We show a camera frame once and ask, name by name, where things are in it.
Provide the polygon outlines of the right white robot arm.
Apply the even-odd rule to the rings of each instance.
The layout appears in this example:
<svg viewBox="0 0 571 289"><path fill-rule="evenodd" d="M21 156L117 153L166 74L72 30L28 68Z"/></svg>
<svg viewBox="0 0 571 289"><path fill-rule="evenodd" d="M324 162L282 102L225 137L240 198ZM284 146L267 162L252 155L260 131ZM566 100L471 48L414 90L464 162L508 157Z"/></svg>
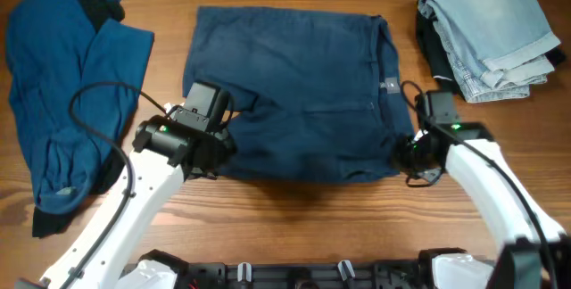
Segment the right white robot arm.
<svg viewBox="0 0 571 289"><path fill-rule="evenodd" d="M420 254L429 288L552 288L570 286L570 237L526 191L499 145L480 123L429 125L399 141L393 166L432 186L442 174L471 198L499 252L488 264L458 249Z"/></svg>

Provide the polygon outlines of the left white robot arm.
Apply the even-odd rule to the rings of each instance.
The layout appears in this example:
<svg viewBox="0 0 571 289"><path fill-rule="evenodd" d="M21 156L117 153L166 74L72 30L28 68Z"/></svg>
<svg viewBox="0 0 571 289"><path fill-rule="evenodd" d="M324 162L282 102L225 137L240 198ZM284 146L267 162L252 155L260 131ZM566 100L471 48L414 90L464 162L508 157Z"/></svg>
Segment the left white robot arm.
<svg viewBox="0 0 571 289"><path fill-rule="evenodd" d="M153 258L128 260L164 203L188 179L216 178L235 147L226 124L194 115L141 123L120 178L72 246L36 283L17 288L173 288L183 268Z"/></svg>

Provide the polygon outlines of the blue shirt pile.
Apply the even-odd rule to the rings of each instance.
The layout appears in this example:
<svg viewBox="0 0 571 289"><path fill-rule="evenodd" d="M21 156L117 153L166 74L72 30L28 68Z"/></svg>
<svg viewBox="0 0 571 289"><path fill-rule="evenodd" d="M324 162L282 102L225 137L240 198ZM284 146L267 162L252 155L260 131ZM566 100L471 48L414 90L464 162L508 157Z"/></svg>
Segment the blue shirt pile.
<svg viewBox="0 0 571 289"><path fill-rule="evenodd" d="M153 32L112 18L96 29L79 0L23 0L10 13L5 57L9 103L36 206L74 211L90 193L111 147L70 118L116 139L133 114Z"/></svg>

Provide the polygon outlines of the light blue folded jeans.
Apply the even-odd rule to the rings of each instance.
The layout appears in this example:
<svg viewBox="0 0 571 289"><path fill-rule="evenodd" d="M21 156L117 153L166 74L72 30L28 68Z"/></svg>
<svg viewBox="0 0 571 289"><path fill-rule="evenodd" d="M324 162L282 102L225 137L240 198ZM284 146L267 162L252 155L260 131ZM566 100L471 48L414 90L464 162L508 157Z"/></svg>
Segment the light blue folded jeans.
<svg viewBox="0 0 571 289"><path fill-rule="evenodd" d="M418 0L468 103L526 98L560 45L537 0Z"/></svg>

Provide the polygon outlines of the dark navy denim shorts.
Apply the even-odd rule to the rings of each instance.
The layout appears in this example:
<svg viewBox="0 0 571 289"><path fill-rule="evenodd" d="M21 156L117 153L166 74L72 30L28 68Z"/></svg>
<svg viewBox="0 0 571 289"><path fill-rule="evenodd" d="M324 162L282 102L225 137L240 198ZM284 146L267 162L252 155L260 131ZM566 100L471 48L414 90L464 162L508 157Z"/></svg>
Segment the dark navy denim shorts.
<svg viewBox="0 0 571 289"><path fill-rule="evenodd" d="M378 15L202 6L183 86L227 90L236 179L348 184L397 174L413 132L397 50Z"/></svg>

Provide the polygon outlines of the black folded garment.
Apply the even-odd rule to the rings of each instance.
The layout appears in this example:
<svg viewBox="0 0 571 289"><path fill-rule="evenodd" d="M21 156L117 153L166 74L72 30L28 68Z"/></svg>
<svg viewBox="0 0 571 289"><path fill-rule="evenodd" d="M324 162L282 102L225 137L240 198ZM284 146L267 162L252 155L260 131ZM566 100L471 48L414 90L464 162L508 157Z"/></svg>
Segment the black folded garment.
<svg viewBox="0 0 571 289"><path fill-rule="evenodd" d="M521 99L543 84L567 56L545 17L537 27L512 12L418 12L418 46L439 86L468 103Z"/></svg>

